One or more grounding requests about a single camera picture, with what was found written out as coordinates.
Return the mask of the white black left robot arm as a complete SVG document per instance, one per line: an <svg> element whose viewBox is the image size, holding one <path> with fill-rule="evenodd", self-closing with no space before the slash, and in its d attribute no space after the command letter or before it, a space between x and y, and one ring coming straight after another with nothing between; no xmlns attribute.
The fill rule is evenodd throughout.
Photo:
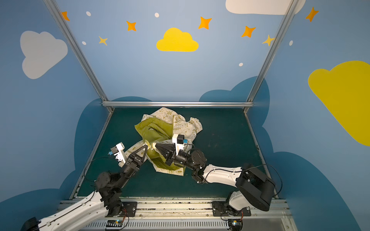
<svg viewBox="0 0 370 231"><path fill-rule="evenodd" d="M145 144L132 152L118 173L102 172L95 183L95 190L72 206L38 220L27 220L22 231L78 231L89 223L106 216L123 212L119 198L122 188L144 164L148 146Z"/></svg>

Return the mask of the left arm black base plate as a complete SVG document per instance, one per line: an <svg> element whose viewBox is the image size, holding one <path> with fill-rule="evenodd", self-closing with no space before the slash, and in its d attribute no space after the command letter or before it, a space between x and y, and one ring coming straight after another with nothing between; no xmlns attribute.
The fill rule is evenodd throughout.
<svg viewBox="0 0 370 231"><path fill-rule="evenodd" d="M124 217L125 215L132 218L135 217L138 203L136 201L122 201L120 210L116 217Z"/></svg>

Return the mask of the white green printed jacket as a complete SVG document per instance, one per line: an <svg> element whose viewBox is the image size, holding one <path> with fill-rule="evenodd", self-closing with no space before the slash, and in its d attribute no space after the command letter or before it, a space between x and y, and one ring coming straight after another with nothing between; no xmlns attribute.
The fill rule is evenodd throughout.
<svg viewBox="0 0 370 231"><path fill-rule="evenodd" d="M150 115L144 114L141 122L135 125L135 129L142 140L124 152L126 157L145 144L151 145L154 142L171 143L174 134L184 135L185 139L193 143L203 127L197 118L191 117L189 121L186 121L182 115L162 107ZM155 149L148 148L145 159L153 165L156 172L177 176L184 176L185 174L185 167L177 167L174 164L166 165L165 158Z"/></svg>

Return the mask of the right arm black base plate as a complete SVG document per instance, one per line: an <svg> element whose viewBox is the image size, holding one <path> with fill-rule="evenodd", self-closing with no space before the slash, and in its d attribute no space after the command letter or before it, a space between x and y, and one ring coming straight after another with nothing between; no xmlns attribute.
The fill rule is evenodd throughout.
<svg viewBox="0 0 370 231"><path fill-rule="evenodd" d="M250 217L251 204L246 202L242 205L242 209L238 210L233 208L226 201L212 201L212 213L214 217Z"/></svg>

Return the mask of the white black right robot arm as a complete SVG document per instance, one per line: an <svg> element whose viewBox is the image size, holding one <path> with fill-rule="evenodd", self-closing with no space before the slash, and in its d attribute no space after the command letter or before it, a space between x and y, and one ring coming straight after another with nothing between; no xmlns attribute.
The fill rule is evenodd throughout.
<svg viewBox="0 0 370 231"><path fill-rule="evenodd" d="M261 211L270 210L271 201L276 195L276 183L259 166L218 167L207 164L202 151L197 148L185 151L186 146L178 143L152 144L153 149L165 158L165 164L191 169L192 178L198 184L219 183L237 188L226 200L225 207L236 211L250 206Z"/></svg>

